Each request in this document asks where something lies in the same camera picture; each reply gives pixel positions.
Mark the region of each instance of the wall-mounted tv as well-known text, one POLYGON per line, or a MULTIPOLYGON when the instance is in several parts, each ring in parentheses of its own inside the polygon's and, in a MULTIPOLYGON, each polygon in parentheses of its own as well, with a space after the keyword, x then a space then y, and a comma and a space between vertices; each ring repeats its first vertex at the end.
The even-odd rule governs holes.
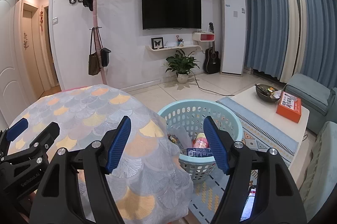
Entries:
POLYGON ((142 0, 143 29, 201 29, 201 0, 142 0))

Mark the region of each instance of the sofa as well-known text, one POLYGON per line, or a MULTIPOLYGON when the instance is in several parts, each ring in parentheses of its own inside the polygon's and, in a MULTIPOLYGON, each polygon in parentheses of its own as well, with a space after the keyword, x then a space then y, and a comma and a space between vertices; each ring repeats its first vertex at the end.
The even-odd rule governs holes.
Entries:
POLYGON ((328 121, 312 147, 312 159, 300 188, 307 221, 323 223, 336 208, 337 124, 328 121))
POLYGON ((284 91, 301 99, 310 111, 307 128, 318 134, 327 121, 337 123, 337 88, 328 89, 312 78, 294 74, 284 91))

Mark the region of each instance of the pink coat rack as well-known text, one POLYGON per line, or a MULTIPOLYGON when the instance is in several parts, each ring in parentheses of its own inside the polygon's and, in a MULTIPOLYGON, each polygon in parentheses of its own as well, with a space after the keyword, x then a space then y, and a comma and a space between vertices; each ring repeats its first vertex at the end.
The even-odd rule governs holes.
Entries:
POLYGON ((98 56, 99 68, 102 76, 102 82, 105 85, 107 84, 107 78, 104 72, 104 67, 102 66, 102 58, 101 58, 101 44, 98 38, 98 20, 97 20, 97 0, 92 0, 92 10, 93 10, 93 21, 94 21, 94 42, 98 56))

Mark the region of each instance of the ginkgo leaf pattern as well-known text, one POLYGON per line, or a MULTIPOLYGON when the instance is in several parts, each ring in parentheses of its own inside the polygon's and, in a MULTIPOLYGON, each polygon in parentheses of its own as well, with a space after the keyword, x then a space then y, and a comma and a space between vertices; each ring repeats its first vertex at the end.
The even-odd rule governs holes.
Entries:
MULTIPOLYGON (((178 146, 167 139, 161 117, 121 90, 100 84, 39 99, 13 121, 24 117, 28 128, 11 142, 9 154, 28 148, 50 122, 59 124, 60 135, 48 149, 49 160, 60 147, 84 149, 116 129, 124 115, 131 133, 117 168, 106 175, 124 222, 166 224, 185 216, 193 183, 180 167, 178 146)), ((78 178, 84 214, 95 221, 83 170, 78 178)))

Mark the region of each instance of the light blue plastic basket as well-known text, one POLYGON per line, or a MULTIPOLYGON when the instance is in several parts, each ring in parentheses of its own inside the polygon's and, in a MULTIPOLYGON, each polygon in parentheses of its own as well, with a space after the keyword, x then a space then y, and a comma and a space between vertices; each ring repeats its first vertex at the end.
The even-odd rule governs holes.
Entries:
MULTIPOLYGON (((162 108, 158 115, 166 120, 166 127, 182 124, 191 139, 203 133, 203 120, 211 116, 220 130, 227 131, 234 141, 241 141, 243 129, 239 118, 225 106, 213 101, 186 99, 173 102, 162 108)), ((201 182, 215 167, 214 157, 195 158, 179 155, 181 167, 189 173, 192 180, 201 182)))

